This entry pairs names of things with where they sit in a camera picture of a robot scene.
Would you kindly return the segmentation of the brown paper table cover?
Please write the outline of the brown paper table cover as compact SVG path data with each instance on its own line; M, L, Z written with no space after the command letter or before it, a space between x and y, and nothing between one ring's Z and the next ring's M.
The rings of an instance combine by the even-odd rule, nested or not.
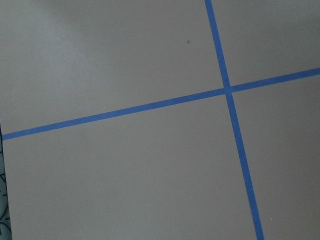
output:
M317 0L3 0L3 240L317 240Z

